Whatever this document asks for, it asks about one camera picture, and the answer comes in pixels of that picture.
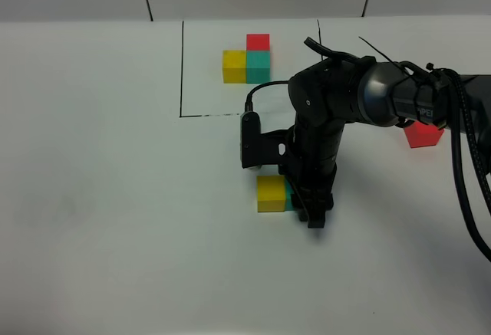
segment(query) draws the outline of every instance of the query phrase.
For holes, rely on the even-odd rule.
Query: table surface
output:
[[[491,74],[490,17],[325,19],[319,26],[333,49],[373,54],[360,35],[394,60]],[[182,28],[0,25],[3,328],[489,333],[491,266],[463,224],[449,133],[435,147],[410,149],[399,129],[346,126],[334,210],[315,237],[291,214],[255,212],[257,173],[240,166],[239,116],[221,116],[237,112],[237,94],[215,87],[208,78],[215,74],[199,67],[226,48],[204,44],[194,57],[187,43],[222,36],[223,46],[238,44],[251,28],[275,32],[287,55],[289,45],[305,50],[297,40],[315,37],[316,20],[187,21]],[[292,69],[318,60],[305,53]],[[266,130],[290,126],[293,112],[275,109],[278,103],[267,111],[268,96],[258,96]],[[216,116],[180,117],[206,107]],[[463,155],[476,220],[491,241]]]

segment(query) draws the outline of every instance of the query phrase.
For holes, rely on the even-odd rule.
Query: stacked blocks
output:
[[[258,176],[258,212],[293,210],[292,187],[284,176]]]
[[[264,84],[271,80],[269,34],[248,34],[247,50],[224,50],[224,84]]]
[[[415,147],[435,146],[440,140],[443,131],[438,130],[435,126],[427,126],[419,122],[404,128],[411,149]]]
[[[271,51],[268,34],[247,35],[247,83],[264,84],[271,80]]]

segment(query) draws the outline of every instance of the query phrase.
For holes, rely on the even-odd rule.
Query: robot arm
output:
[[[305,43],[327,59],[288,81],[295,125],[261,133],[250,94],[241,117],[241,160],[243,168],[278,165],[295,192],[292,202],[299,218],[309,228],[323,228],[325,213],[333,207],[336,156],[346,123],[404,127],[420,121],[465,132],[461,124],[466,122],[452,116],[455,72],[433,69],[432,64],[425,71],[406,61],[377,63],[374,57],[331,51],[310,38]],[[462,76],[458,81],[466,88],[476,153],[486,174],[491,157],[491,76]],[[278,152],[280,145],[285,146],[283,154]]]

